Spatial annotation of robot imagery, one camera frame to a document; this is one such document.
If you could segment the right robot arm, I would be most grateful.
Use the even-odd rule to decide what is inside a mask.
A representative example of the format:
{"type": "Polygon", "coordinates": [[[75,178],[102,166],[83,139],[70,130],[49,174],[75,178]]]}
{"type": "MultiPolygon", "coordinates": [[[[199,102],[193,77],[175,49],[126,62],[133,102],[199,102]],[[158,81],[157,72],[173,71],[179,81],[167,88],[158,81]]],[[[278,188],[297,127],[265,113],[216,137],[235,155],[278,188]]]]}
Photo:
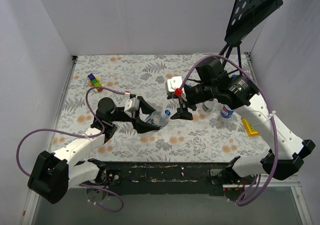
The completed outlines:
{"type": "Polygon", "coordinates": [[[238,156],[217,174],[223,183],[237,184],[244,177],[268,174],[283,181],[297,173],[303,159],[315,148],[312,140],[303,140],[267,108],[267,102],[244,74],[229,77],[219,58],[206,56],[196,64],[200,78],[189,87],[182,77],[175,76],[165,83],[168,99],[178,99],[179,107],[171,119],[192,120],[188,111],[197,104],[218,100],[246,119],[269,146],[269,151],[254,156],[238,156]]]}

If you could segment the clear bottle silver label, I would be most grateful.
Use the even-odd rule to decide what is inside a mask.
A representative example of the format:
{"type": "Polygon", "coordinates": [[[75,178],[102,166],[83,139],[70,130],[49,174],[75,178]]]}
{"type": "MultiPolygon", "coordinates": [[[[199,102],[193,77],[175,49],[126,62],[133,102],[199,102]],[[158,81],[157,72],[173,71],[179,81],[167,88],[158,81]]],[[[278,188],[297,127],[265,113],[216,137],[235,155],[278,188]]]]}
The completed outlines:
{"type": "Polygon", "coordinates": [[[145,119],[145,122],[161,129],[169,123],[169,119],[170,117],[165,115],[165,110],[156,110],[145,119]]]}

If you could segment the clear bottle black label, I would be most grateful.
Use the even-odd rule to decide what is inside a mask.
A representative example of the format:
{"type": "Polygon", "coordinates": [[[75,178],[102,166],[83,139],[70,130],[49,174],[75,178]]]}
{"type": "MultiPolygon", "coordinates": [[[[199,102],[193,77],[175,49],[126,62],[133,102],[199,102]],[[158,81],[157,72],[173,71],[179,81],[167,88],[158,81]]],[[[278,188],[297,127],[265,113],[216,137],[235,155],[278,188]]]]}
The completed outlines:
{"type": "Polygon", "coordinates": [[[202,109],[205,113],[211,113],[215,107],[214,100],[208,100],[202,103],[202,109]]]}

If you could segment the white blue bottle cap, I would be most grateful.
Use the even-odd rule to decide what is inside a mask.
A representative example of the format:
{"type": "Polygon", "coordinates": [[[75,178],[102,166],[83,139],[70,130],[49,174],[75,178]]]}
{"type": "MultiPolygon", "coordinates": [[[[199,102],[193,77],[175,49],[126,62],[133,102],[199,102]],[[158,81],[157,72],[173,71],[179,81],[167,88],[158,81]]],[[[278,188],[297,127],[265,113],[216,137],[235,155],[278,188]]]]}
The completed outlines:
{"type": "Polygon", "coordinates": [[[166,109],[166,110],[164,111],[164,114],[165,114],[167,117],[170,117],[170,116],[171,116],[171,111],[168,110],[168,109],[166,109]]]}

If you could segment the blue label bottle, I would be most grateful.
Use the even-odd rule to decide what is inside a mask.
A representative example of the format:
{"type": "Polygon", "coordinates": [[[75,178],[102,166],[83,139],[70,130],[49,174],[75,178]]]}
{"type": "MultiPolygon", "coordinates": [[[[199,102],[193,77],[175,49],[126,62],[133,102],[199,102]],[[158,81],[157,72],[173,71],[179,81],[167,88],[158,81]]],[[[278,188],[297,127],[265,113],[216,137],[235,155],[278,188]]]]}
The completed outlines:
{"type": "Polygon", "coordinates": [[[231,109],[228,105],[224,104],[220,110],[220,116],[223,119],[229,119],[233,115],[234,110],[231,109]]]}

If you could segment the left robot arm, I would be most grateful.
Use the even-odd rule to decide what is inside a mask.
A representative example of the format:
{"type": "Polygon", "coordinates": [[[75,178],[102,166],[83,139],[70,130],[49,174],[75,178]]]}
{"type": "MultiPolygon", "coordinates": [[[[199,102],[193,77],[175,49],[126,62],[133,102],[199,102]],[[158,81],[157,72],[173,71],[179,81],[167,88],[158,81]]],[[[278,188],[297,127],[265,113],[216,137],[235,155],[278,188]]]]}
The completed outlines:
{"type": "Polygon", "coordinates": [[[130,122],[139,134],[158,131],[146,123],[140,114],[150,115],[155,109],[142,96],[130,95],[125,106],[118,107],[109,97],[97,105],[96,118],[83,138],[77,138],[54,152],[41,152],[35,162],[27,186],[51,204],[59,202],[67,190],[84,182],[102,185],[107,167],[95,158],[80,163],[87,154],[108,142],[118,127],[115,122],[130,122]]]}

